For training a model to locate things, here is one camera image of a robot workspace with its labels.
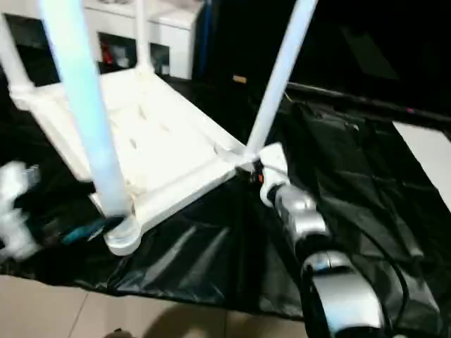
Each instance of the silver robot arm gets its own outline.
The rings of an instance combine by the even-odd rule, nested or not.
[[[261,200],[275,209],[299,263],[302,310],[313,337],[384,337],[372,286],[333,241],[315,200],[290,183],[280,144],[261,152]]]

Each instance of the black tarp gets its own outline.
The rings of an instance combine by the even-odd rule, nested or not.
[[[54,81],[48,55],[25,63],[37,83]],[[241,87],[166,79],[242,142],[257,105]],[[37,164],[48,192],[76,184],[28,112],[0,90],[0,164]],[[269,142],[282,142],[292,181],[308,189],[340,244],[371,281],[398,330],[450,337],[451,215],[391,123],[345,115],[318,103],[284,106]],[[43,212],[52,210],[48,206]],[[86,198],[58,205],[74,223],[98,217]],[[402,271],[408,302],[392,266],[359,230],[369,233]],[[134,294],[302,319],[297,269],[278,220],[238,178],[221,185],[146,233],[127,257],[102,238],[6,261],[0,273],[112,295]]]

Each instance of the white tube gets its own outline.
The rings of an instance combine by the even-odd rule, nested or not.
[[[2,13],[0,13],[0,61],[8,79],[10,92],[25,92],[34,87],[28,78]]]
[[[137,67],[143,70],[150,70],[153,67],[150,56],[146,6],[144,3],[145,0],[135,0]]]
[[[39,0],[44,28],[85,148],[102,211],[130,211],[80,0]]]
[[[265,144],[317,2],[318,0],[296,1],[265,95],[261,101],[259,113],[247,142],[246,153],[249,155],[257,154]]]

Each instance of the light blue tube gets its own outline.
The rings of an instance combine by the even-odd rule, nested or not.
[[[257,154],[265,145],[283,93],[287,87],[287,81],[290,79],[297,55],[309,29],[317,2],[318,0],[296,0],[268,86],[261,101],[259,113],[247,142],[247,154]]]
[[[99,73],[80,0],[39,0],[51,52],[64,84],[105,215],[130,211],[113,144]]]

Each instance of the white floor tile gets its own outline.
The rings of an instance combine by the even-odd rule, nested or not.
[[[229,312],[225,338],[307,338],[304,323]]]
[[[90,293],[70,338],[102,338],[118,328],[136,338],[222,338],[225,318],[216,308]]]
[[[0,328],[5,338],[66,338],[87,293],[0,276]]]

